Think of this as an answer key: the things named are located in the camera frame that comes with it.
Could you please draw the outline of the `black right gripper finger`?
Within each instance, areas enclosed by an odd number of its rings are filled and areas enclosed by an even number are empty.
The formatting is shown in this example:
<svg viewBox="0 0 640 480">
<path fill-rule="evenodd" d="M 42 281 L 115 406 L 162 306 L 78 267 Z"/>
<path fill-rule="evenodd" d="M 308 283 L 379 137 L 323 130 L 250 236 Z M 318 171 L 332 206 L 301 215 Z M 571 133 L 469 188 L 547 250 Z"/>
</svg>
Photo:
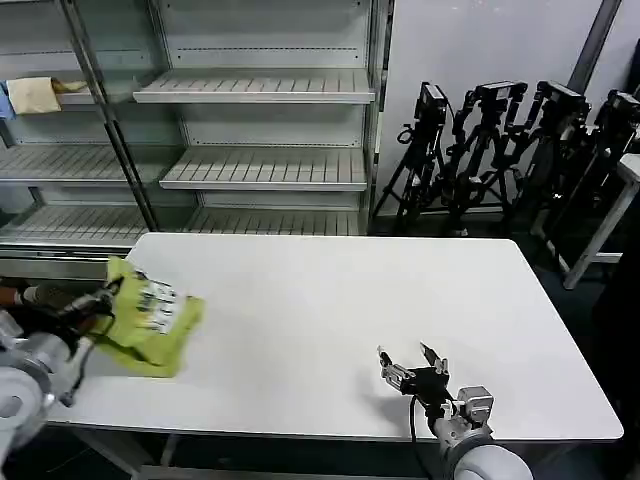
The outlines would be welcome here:
<svg viewBox="0 0 640 480">
<path fill-rule="evenodd" d="M 406 391 L 411 382 L 411 372 L 394 363 L 382 346 L 377 347 L 377 354 L 381 366 L 382 379 L 397 391 Z"/>
<path fill-rule="evenodd" d="M 441 358 L 434 349 L 427 346 L 423 342 L 419 343 L 422 356 L 426 361 L 425 371 L 435 373 L 437 375 L 448 375 L 448 360 Z"/>
</svg>

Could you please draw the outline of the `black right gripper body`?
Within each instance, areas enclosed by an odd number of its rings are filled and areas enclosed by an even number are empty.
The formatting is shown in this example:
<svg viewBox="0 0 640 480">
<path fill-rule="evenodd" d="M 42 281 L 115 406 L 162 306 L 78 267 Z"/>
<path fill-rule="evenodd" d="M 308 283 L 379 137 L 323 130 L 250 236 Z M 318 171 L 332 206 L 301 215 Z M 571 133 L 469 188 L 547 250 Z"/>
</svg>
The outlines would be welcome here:
<svg viewBox="0 0 640 480">
<path fill-rule="evenodd" d="M 441 405 L 450 399 L 447 371 L 435 367 L 410 369 L 408 379 L 402 381 L 402 394 L 415 396 L 423 405 Z"/>
</svg>

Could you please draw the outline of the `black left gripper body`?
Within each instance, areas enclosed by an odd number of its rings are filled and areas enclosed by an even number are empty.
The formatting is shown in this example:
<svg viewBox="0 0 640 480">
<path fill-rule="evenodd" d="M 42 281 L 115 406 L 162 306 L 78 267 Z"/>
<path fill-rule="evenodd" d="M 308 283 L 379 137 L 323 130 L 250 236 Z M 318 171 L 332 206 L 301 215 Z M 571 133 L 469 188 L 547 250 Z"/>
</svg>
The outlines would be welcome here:
<svg viewBox="0 0 640 480">
<path fill-rule="evenodd" d="M 76 344 L 109 314 L 106 303 L 68 305 L 52 313 L 52 334 L 68 344 Z"/>
</svg>

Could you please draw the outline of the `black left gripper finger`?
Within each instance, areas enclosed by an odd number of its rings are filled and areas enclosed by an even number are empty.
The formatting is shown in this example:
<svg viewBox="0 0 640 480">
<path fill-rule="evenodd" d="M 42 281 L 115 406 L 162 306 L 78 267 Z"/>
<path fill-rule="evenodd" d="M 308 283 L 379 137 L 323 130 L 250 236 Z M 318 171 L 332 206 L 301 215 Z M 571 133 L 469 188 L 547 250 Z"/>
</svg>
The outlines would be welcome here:
<svg viewBox="0 0 640 480">
<path fill-rule="evenodd" d="M 106 315 L 113 305 L 122 285 L 122 280 L 114 280 L 100 289 L 75 299 L 69 305 L 69 313 L 78 315 Z"/>
</svg>

